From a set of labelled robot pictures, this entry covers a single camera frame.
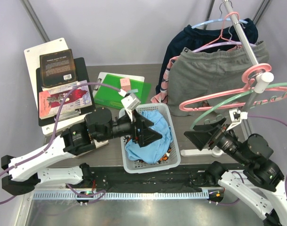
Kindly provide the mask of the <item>orange camouflage shorts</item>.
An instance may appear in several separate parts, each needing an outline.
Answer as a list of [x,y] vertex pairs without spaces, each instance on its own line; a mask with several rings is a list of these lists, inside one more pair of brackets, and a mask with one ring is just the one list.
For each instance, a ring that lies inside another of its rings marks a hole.
[[161,164],[169,159],[172,148],[168,141],[157,140],[146,147],[134,143],[130,136],[123,137],[127,158],[137,163]]

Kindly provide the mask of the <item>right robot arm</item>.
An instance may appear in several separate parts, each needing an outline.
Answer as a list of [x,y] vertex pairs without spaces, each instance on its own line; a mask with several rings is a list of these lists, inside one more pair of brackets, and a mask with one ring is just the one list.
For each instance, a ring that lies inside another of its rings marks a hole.
[[250,207],[265,226],[287,226],[287,176],[270,160],[273,150],[263,136],[256,133],[240,142],[225,121],[221,119],[212,124],[196,125],[184,135],[199,150],[217,147],[238,162],[248,181],[264,196],[234,178],[232,172],[218,161],[205,171],[206,182],[228,189]]

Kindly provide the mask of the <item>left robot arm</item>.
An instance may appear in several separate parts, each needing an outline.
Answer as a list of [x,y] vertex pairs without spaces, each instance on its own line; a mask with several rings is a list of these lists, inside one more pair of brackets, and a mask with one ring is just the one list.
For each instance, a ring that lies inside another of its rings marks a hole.
[[1,180],[2,189],[17,196],[42,185],[66,184],[88,188],[95,180],[88,164],[58,169],[49,166],[82,156],[118,137],[129,136],[140,147],[145,147],[162,138],[151,128],[153,125],[136,110],[113,120],[109,109],[99,107],[87,114],[84,122],[53,136],[47,145],[20,157],[3,156],[1,167],[7,175]]

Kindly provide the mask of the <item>light blue shorts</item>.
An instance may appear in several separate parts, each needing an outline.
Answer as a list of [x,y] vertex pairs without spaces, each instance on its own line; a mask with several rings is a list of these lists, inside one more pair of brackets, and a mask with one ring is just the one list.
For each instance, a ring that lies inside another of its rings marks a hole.
[[127,136],[124,137],[125,151],[131,161],[142,160],[147,164],[156,164],[167,155],[170,144],[173,141],[171,128],[164,116],[158,111],[142,111],[141,115],[154,123],[151,129],[160,133],[162,138],[153,143],[140,147]]

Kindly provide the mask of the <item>pink plastic hanger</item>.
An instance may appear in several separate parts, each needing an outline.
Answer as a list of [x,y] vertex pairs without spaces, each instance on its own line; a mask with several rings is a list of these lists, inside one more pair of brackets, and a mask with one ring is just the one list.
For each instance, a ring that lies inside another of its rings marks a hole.
[[273,83],[274,80],[274,75],[271,73],[271,66],[267,63],[261,63],[254,65],[250,68],[248,68],[243,74],[242,74],[242,82],[244,83],[244,87],[239,88],[239,89],[232,89],[228,91],[223,91],[223,92],[218,92],[210,95],[206,95],[203,97],[198,97],[190,100],[186,100],[182,102],[179,105],[179,109],[184,112],[196,112],[196,111],[202,111],[206,110],[208,107],[188,107],[188,105],[195,104],[198,102],[202,102],[205,100],[211,100],[215,98],[220,98],[220,97],[232,97],[236,94],[243,93],[245,91],[250,91],[252,90],[253,94],[260,95],[265,90],[267,87]]

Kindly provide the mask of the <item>green plastic hanger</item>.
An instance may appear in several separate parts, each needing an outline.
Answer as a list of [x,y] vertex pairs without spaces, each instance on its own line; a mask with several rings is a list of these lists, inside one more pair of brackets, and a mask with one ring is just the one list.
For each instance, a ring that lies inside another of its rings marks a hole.
[[[279,97],[278,96],[272,96],[272,97],[270,97],[268,99],[264,99],[264,100],[256,100],[250,108],[256,107],[258,105],[265,105],[265,104],[274,103],[274,102],[286,99],[287,98],[287,82],[271,84],[267,87],[267,89],[265,91],[280,91],[280,92],[283,92],[283,95],[279,96]],[[236,95],[218,103],[215,106],[208,107],[206,110],[202,110],[202,111],[204,111],[204,113],[193,121],[190,129],[193,129],[195,127],[195,125],[200,120],[202,120],[208,114],[212,113],[213,111],[215,111],[217,109],[221,110],[221,109],[230,109],[230,108],[237,108],[237,107],[244,106],[245,103],[243,103],[243,104],[242,103],[229,104],[229,103],[234,102],[235,100],[237,100],[239,98],[242,98],[245,96],[250,96],[250,95],[252,95],[252,93],[253,93],[253,91],[250,90],[250,91],[245,91],[245,92],[240,93],[240,94],[236,94]]]

